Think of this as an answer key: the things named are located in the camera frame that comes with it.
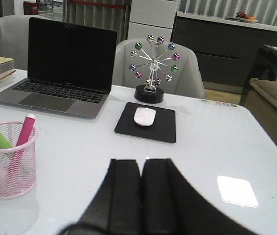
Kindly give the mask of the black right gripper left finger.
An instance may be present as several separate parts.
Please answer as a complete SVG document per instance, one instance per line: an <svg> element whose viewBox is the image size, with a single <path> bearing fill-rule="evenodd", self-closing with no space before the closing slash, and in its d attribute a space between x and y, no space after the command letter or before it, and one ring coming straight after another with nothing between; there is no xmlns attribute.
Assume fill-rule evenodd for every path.
<svg viewBox="0 0 277 235"><path fill-rule="evenodd" d="M139 235L140 172L135 160L111 159L106 176L76 223L61 235Z"/></svg>

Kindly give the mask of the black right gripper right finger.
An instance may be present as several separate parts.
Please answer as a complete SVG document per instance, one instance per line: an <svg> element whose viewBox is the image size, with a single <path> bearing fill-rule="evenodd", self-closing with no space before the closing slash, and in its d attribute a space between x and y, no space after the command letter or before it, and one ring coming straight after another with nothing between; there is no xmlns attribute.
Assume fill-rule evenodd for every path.
<svg viewBox="0 0 277 235"><path fill-rule="evenodd" d="M201 196L171 159L149 159L142 173L146 235L252 235Z"/></svg>

